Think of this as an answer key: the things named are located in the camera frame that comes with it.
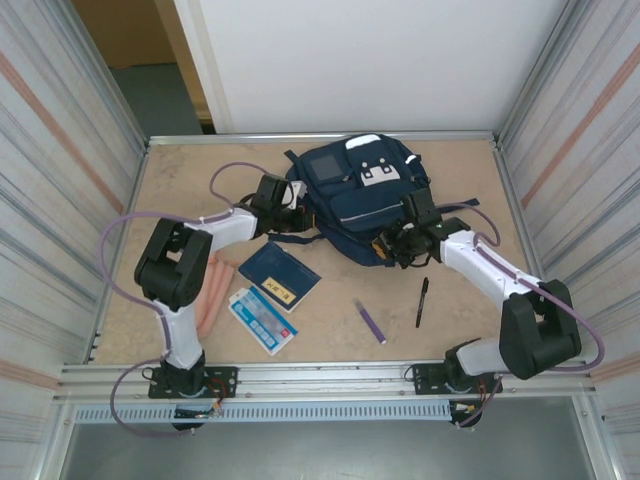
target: yellow label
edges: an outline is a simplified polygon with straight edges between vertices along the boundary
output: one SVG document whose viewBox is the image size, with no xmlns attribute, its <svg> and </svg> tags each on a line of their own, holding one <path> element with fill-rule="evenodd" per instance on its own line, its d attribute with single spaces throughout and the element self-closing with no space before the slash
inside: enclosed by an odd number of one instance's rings
<svg viewBox="0 0 640 480">
<path fill-rule="evenodd" d="M 262 286 L 273 293 L 276 297 L 282 300 L 284 303 L 289 305 L 296 299 L 296 296 L 291 293 L 289 290 L 284 288 L 278 282 L 276 282 L 273 278 L 269 277 L 264 282 L 262 282 Z"/>
</svg>

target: backpack pocket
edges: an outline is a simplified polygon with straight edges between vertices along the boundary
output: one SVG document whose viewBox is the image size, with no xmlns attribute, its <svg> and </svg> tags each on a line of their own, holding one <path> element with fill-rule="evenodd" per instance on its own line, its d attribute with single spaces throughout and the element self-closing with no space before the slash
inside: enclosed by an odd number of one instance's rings
<svg viewBox="0 0 640 480">
<path fill-rule="evenodd" d="M 304 155 L 301 165 L 318 192 L 331 197 L 358 187 L 353 168 L 339 149 L 321 149 Z"/>
<path fill-rule="evenodd" d="M 400 199 L 415 189 L 408 180 L 391 180 L 336 195 L 329 205 L 338 225 L 346 230 L 375 230 L 402 218 Z"/>
</svg>

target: red stripe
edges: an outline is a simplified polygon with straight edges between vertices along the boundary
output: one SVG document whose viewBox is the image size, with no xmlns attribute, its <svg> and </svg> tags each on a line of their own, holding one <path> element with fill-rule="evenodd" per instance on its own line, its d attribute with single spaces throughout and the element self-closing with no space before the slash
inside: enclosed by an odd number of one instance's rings
<svg viewBox="0 0 640 480">
<path fill-rule="evenodd" d="M 2 52 L 0 52 L 0 70 L 16 92 L 20 94 L 23 100 L 27 102 L 35 114 L 38 115 L 45 127 L 47 127 L 51 134 L 58 140 L 58 142 L 60 142 L 60 145 L 64 147 L 67 153 L 69 153 L 71 158 L 75 160 L 96 188 L 105 196 L 116 212 L 122 213 L 124 211 L 124 206 L 120 200 L 118 200 L 107 184 L 104 183 L 98 173 L 91 167 L 87 159 L 82 155 L 80 149 L 75 145 L 75 143 L 73 143 L 69 135 L 67 135 L 56 119 L 53 118 L 53 115 L 51 115 L 42 102 L 38 100 L 38 97 L 36 97 L 18 71 Z"/>
<path fill-rule="evenodd" d="M 58 388 L 57 378 L 1 359 L 0 378 L 6 378 L 7 380 L 26 383 L 27 385 L 34 385 L 40 388 L 47 388 L 49 390 Z"/>
<path fill-rule="evenodd" d="M 591 372 L 591 379 L 598 384 L 635 372 L 640 372 L 640 353 L 633 353 L 594 369 Z"/>
<path fill-rule="evenodd" d="M 527 208 L 529 203 L 531 203 L 532 198 L 535 194 L 540 190 L 544 182 L 551 176 L 554 170 L 560 165 L 562 160 L 567 156 L 567 154 L 571 151 L 571 149 L 578 142 L 580 137 L 587 130 L 589 125 L 593 122 L 593 120 L 604 110 L 607 104 L 611 101 L 618 90 L 625 84 L 627 79 L 634 72 L 638 64 L 640 63 L 640 44 L 634 48 L 631 55 L 627 57 L 624 63 L 620 66 L 615 75 L 611 78 L 607 86 L 604 88 L 602 93 L 598 96 L 595 103 L 587 112 L 587 115 L 582 119 L 582 121 L 578 124 L 578 126 L 574 129 L 574 131 L 569 135 L 569 137 L 564 141 L 558 152 L 553 156 L 549 165 L 547 165 L 538 179 L 535 181 L 531 189 L 527 192 L 527 194 L 522 198 L 522 206 Z"/>
</svg>

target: white wall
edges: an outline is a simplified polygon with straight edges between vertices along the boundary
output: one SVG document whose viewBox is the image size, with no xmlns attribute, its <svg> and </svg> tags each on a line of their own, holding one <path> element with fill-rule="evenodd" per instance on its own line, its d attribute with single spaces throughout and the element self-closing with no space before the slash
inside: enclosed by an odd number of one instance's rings
<svg viewBox="0 0 640 480">
<path fill-rule="evenodd" d="M 495 129 L 564 0 L 176 0 L 219 132 Z"/>
</svg>

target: purple marker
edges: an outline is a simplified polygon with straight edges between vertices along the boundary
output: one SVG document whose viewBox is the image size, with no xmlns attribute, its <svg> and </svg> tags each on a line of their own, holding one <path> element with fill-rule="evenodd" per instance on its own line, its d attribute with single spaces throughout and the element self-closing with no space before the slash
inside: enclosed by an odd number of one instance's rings
<svg viewBox="0 0 640 480">
<path fill-rule="evenodd" d="M 384 335 L 382 335 L 382 332 L 380 331 L 380 329 L 376 325 L 376 322 L 373 321 L 373 318 L 371 318 L 371 315 L 369 315 L 369 313 L 364 309 L 364 305 L 362 305 L 362 303 L 358 299 L 356 299 L 355 302 L 356 302 L 356 308 L 360 312 L 360 315 L 362 315 L 362 318 L 364 319 L 366 324 L 369 325 L 369 328 L 371 329 L 373 334 L 376 336 L 378 341 L 382 345 L 387 343 L 387 339 L 384 338 Z"/>
</svg>

